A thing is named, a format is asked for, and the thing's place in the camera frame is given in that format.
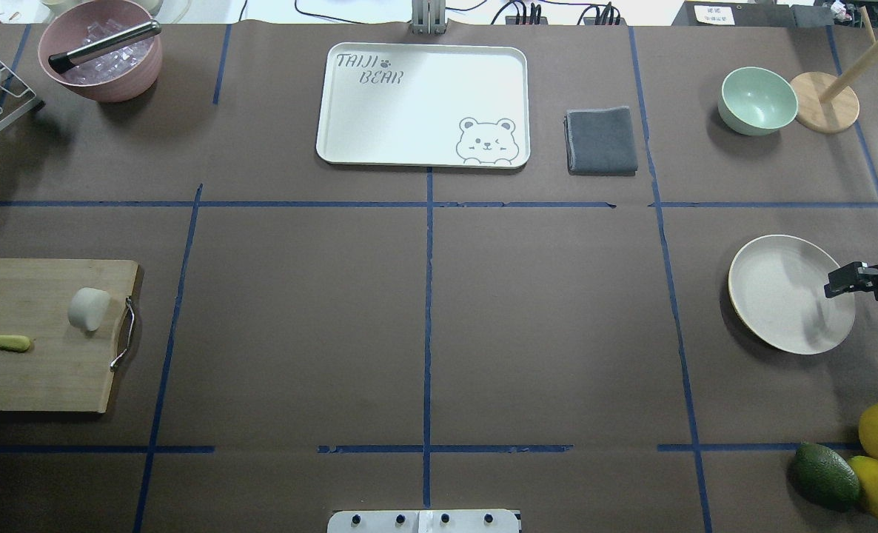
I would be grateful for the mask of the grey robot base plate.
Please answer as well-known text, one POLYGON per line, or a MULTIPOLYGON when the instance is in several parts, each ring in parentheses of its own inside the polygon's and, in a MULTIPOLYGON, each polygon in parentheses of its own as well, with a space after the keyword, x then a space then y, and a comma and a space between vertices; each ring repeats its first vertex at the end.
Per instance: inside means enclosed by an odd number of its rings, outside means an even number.
POLYGON ((509 509, 347 510, 327 532, 520 532, 520 512, 509 509))

